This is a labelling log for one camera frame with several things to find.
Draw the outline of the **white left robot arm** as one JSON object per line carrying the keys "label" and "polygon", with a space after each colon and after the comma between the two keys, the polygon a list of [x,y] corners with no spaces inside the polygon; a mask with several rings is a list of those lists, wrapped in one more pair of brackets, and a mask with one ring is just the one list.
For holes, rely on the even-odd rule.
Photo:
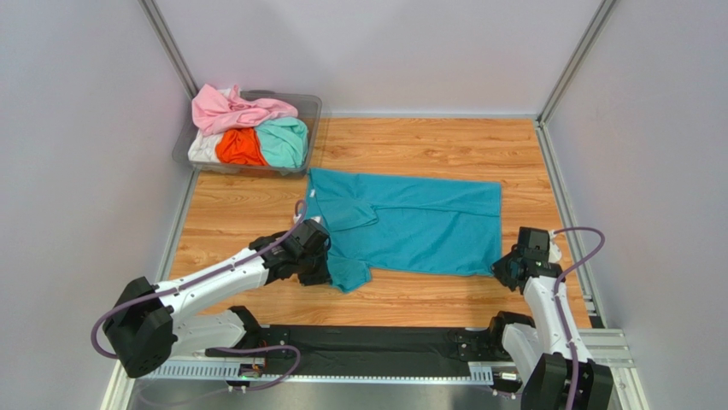
{"label": "white left robot arm", "polygon": [[173,357],[197,351],[243,354],[256,349],[259,325],[246,308],[231,307],[216,315],[204,310],[292,276],[304,286],[329,283],[330,245],[330,234],[318,220],[299,220],[289,231],[259,237],[222,262],[182,278],[156,284],[136,278],[94,324],[92,345],[99,354],[118,360],[129,378],[141,378]]}

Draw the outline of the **teal t shirt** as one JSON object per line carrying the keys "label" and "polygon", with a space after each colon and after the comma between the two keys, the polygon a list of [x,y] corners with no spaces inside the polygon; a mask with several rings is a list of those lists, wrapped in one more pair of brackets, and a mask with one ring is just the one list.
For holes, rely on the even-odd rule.
{"label": "teal t shirt", "polygon": [[323,168],[308,172],[307,215],[329,231],[332,287],[350,293],[373,269],[491,275],[502,257],[502,187]]}

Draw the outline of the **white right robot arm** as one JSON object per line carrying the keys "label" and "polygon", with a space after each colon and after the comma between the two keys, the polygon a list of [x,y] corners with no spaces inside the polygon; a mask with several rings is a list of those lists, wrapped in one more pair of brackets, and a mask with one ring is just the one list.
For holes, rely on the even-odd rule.
{"label": "white right robot arm", "polygon": [[562,268],[558,233],[522,227],[516,244],[492,264],[493,277],[518,291],[531,312],[500,312],[490,322],[490,334],[524,383],[521,408],[606,409],[614,377],[586,347],[567,301],[567,275],[588,259]]}

